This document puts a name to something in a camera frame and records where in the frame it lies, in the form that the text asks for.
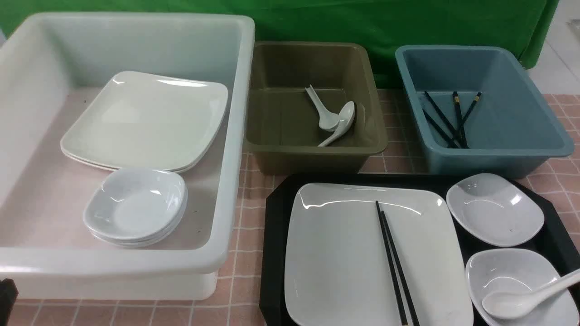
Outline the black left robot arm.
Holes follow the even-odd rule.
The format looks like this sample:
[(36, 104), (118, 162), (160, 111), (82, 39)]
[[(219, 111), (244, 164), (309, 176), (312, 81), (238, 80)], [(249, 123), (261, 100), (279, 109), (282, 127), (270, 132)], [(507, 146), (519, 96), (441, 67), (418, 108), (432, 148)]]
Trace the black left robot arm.
[(0, 325), (7, 326), (18, 297), (16, 283), (9, 278), (0, 281)]

